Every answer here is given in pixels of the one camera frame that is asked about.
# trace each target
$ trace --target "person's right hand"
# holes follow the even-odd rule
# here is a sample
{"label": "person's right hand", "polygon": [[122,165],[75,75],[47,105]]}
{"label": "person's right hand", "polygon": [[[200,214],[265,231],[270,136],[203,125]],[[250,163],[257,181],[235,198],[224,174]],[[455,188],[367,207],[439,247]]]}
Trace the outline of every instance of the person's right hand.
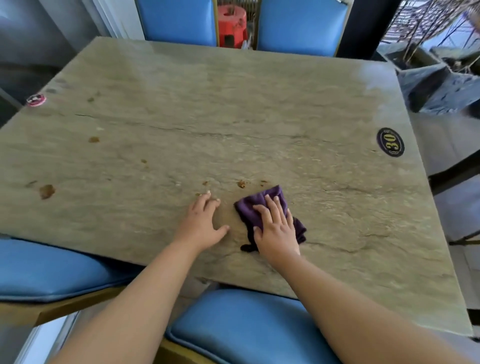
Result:
{"label": "person's right hand", "polygon": [[290,209],[287,209],[285,216],[278,196],[274,199],[272,200],[269,195],[265,196],[268,208],[263,205],[253,206],[262,215],[264,225],[263,232],[258,227],[253,228],[253,237],[260,254],[277,269],[288,255],[300,255],[300,249]]}

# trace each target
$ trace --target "red stool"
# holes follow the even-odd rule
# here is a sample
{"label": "red stool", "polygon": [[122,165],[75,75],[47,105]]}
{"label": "red stool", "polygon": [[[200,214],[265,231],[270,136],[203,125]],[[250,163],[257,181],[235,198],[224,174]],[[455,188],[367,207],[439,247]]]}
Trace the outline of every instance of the red stool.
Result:
{"label": "red stool", "polygon": [[247,12],[240,6],[220,5],[218,7],[218,33],[220,46],[241,48],[247,40]]}

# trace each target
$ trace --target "yellow number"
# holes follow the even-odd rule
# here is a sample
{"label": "yellow number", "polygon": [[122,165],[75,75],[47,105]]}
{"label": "yellow number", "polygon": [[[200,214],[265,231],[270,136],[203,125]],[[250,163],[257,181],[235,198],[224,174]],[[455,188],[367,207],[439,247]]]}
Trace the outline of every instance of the yellow number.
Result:
{"label": "yellow number", "polygon": [[388,142],[394,142],[396,140],[395,135],[385,134],[384,139]]}
{"label": "yellow number", "polygon": [[397,143],[385,143],[385,147],[387,147],[388,149],[395,149],[395,150],[398,150],[398,144]]}

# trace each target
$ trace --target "forearm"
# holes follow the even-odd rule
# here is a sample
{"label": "forearm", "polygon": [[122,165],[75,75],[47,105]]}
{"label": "forearm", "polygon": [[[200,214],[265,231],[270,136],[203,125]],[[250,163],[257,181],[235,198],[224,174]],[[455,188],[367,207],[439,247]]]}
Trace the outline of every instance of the forearm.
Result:
{"label": "forearm", "polygon": [[195,258],[169,245],[50,364],[151,364]]}
{"label": "forearm", "polygon": [[471,363],[420,328],[334,279],[299,255],[278,267],[344,364]]}

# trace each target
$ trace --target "blue leather chair backrest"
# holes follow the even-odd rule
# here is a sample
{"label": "blue leather chair backrest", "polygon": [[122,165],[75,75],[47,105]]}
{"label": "blue leather chair backrest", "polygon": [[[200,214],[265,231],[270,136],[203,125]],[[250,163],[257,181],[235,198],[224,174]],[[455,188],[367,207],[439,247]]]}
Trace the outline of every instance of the blue leather chair backrest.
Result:
{"label": "blue leather chair backrest", "polygon": [[332,57],[347,12],[337,0],[261,0],[256,49]]}
{"label": "blue leather chair backrest", "polygon": [[207,292],[165,335],[219,364],[341,364],[300,301],[266,293]]}
{"label": "blue leather chair backrest", "polygon": [[217,46],[216,0],[137,0],[146,40]]}
{"label": "blue leather chair backrest", "polygon": [[53,302],[130,282],[143,269],[17,239],[0,239],[0,300]]}

